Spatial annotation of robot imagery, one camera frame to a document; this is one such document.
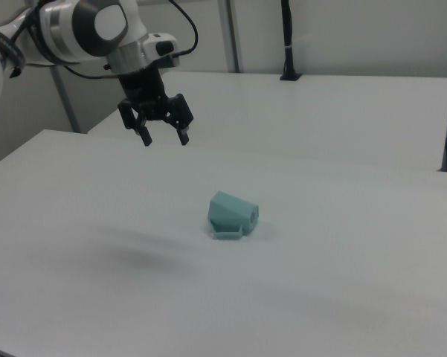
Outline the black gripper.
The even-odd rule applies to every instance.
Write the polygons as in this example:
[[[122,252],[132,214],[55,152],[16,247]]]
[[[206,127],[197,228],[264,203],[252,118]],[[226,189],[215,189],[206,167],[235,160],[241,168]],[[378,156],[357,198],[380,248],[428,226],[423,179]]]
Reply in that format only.
[[[147,118],[141,110],[141,104],[148,104],[153,110],[151,121],[162,120],[177,132],[182,146],[189,142],[187,131],[193,121],[193,114],[182,94],[169,97],[165,93],[164,83],[157,67],[147,67],[129,74],[119,74],[118,80],[126,95],[118,104],[123,125],[141,137],[145,147],[152,143],[146,127]]]

